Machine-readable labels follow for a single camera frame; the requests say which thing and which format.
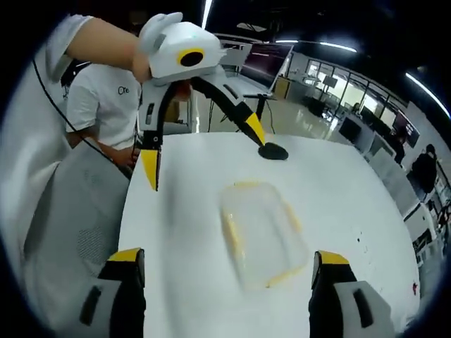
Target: black stand base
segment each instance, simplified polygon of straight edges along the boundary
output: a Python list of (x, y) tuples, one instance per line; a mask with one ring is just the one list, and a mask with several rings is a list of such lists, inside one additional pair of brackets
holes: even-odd
[(288, 152), (274, 143), (266, 143), (259, 148), (259, 155), (267, 160), (286, 160), (288, 158)]

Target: white tabletop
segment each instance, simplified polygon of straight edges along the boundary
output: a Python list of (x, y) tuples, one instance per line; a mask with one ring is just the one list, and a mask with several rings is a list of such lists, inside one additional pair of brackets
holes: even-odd
[[(123, 212), (119, 249), (145, 250), (145, 337), (309, 336), (314, 252), (342, 254), (358, 280), (388, 302), (395, 329), (419, 307), (409, 233), (382, 182), (351, 146), (271, 136), (290, 153), (269, 161), (241, 133), (164, 138), (159, 191), (139, 160)], [(308, 263), (261, 292), (243, 292), (221, 231), (218, 197), (237, 181), (269, 182), (302, 224)]]
[(229, 77), (229, 82), (233, 88), (236, 88), (244, 97), (263, 95), (270, 97), (272, 92), (264, 88), (262, 84), (256, 83), (243, 75)]

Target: ceiling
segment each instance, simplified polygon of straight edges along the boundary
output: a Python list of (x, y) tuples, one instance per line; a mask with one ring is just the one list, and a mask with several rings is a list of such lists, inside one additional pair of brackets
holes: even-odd
[[(96, 0), (106, 7), (106, 0)], [(128, 10), (156, 13), (181, 11), (184, 20), (202, 22), (205, 0), (148, 1), (129, 0)], [(300, 39), (330, 42), (355, 48), (358, 53), (331, 51), (317, 44), (298, 43), (295, 51), (342, 65), (374, 79), (405, 101), (415, 102), (434, 125), (451, 127), (448, 118), (432, 100), (415, 86), (406, 85), (409, 72), (421, 80), (447, 107), (451, 94), (445, 87), (451, 74), (443, 37), (447, 32), (444, 5), (438, 0), (419, 2), (400, 0), (370, 1), (297, 1), (297, 0), (213, 0), (207, 30), (253, 37), (263, 41)], [(256, 25), (257, 31), (237, 27), (240, 23)]]

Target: black cable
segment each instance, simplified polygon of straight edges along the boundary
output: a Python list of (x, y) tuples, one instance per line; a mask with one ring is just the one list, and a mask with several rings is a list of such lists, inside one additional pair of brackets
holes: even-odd
[(39, 83), (41, 84), (42, 90), (44, 90), (45, 96), (48, 98), (48, 100), (50, 101), (50, 104), (56, 109), (56, 112), (63, 118), (63, 120), (65, 120), (65, 122), (69, 125), (69, 127), (73, 130), (73, 132), (77, 133), (78, 137), (81, 138), (81, 140), (86, 143), (89, 147), (93, 148), (97, 153), (99, 153), (100, 155), (102, 155), (104, 158), (106, 158), (109, 162), (111, 162), (112, 164), (114, 164), (126, 177), (130, 178), (130, 173), (125, 172), (120, 166), (116, 165), (113, 160), (111, 160), (111, 158), (109, 158), (107, 155), (105, 155), (101, 150), (99, 150), (98, 148), (96, 148), (95, 146), (93, 146), (92, 144), (90, 144), (80, 133), (79, 130), (76, 130), (75, 127), (73, 126), (72, 123), (70, 123), (69, 119), (67, 119), (67, 117), (64, 115), (64, 113), (61, 111), (61, 109), (55, 104), (55, 101), (52, 99), (52, 97), (50, 96), (50, 94), (48, 93), (41, 75), (39, 74), (39, 71), (37, 69), (37, 65), (36, 65), (36, 61), (33, 60), (33, 67), (35, 68), (35, 72), (36, 72), (36, 76), (37, 79), (39, 81)]
[(133, 148), (132, 148), (132, 159), (133, 159), (133, 154), (135, 153), (135, 149), (136, 149), (136, 139), (138, 136), (138, 123), (136, 121), (135, 123), (135, 128), (133, 130)]
[(209, 129), (208, 129), (208, 132), (210, 132), (210, 127), (211, 127), (211, 119), (213, 118), (213, 106), (214, 106), (214, 102), (213, 102), (213, 100), (210, 100), (210, 111), (209, 111)]
[(269, 106), (268, 100), (266, 100), (266, 104), (268, 105), (269, 115), (271, 117), (271, 129), (273, 130), (273, 134), (275, 134), (276, 132), (274, 131), (274, 126), (273, 126), (273, 111), (271, 110), (271, 107)]

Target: transparent plastic container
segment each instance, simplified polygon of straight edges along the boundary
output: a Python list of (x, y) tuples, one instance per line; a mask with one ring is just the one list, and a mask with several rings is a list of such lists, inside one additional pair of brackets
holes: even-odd
[(221, 192), (225, 241), (245, 289), (274, 287), (307, 263), (302, 228), (269, 183), (238, 182)]

